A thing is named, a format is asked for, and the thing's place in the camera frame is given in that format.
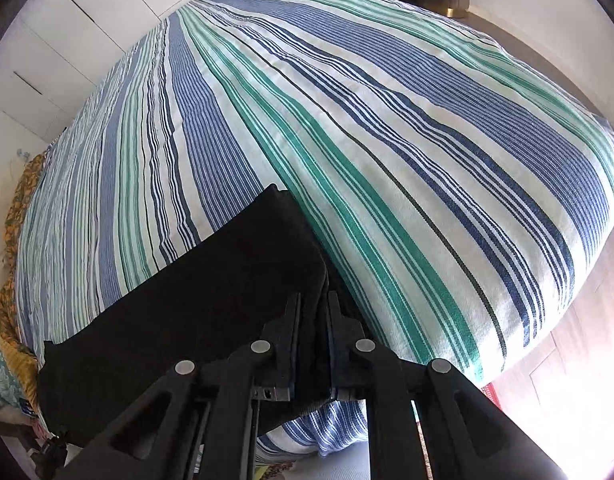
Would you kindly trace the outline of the teal floral pillow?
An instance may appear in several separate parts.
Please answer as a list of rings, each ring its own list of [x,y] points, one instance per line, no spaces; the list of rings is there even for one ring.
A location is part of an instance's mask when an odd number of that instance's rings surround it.
[[[23,391],[20,382],[8,369],[4,355],[0,350],[0,410],[6,406],[21,411]]]

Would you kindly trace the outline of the white wardrobe doors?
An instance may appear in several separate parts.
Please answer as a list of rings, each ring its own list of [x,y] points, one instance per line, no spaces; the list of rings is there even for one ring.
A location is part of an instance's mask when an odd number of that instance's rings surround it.
[[[0,42],[0,132],[42,141],[77,115],[113,65],[189,0],[27,0]]]

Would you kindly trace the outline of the black pants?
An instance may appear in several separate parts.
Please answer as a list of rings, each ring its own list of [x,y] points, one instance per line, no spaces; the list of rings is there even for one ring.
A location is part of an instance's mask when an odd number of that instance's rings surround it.
[[[83,446],[176,363],[225,359],[298,295],[294,396],[266,406],[259,430],[286,451],[342,451],[368,434],[360,403],[329,397],[325,300],[344,288],[292,194],[269,186],[76,335],[46,343],[42,418],[50,431]]]

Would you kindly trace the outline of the striped blue green bedsheet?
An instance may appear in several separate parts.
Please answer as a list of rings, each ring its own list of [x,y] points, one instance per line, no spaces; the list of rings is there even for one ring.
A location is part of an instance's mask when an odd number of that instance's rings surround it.
[[[497,378],[560,321],[614,227],[614,132],[496,40],[397,0],[192,0],[49,146],[16,307],[44,425],[85,445],[134,392],[50,353],[268,186],[290,192],[375,337]]]

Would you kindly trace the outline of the orange green floral blanket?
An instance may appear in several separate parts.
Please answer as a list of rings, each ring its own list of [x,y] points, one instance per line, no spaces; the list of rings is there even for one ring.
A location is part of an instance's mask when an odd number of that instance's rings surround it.
[[[23,344],[22,330],[18,325],[16,264],[23,223],[44,170],[45,160],[46,154],[42,153],[28,162],[14,191],[4,222],[4,266],[8,274],[0,290],[0,350],[35,415],[39,413],[38,360],[34,352]]]

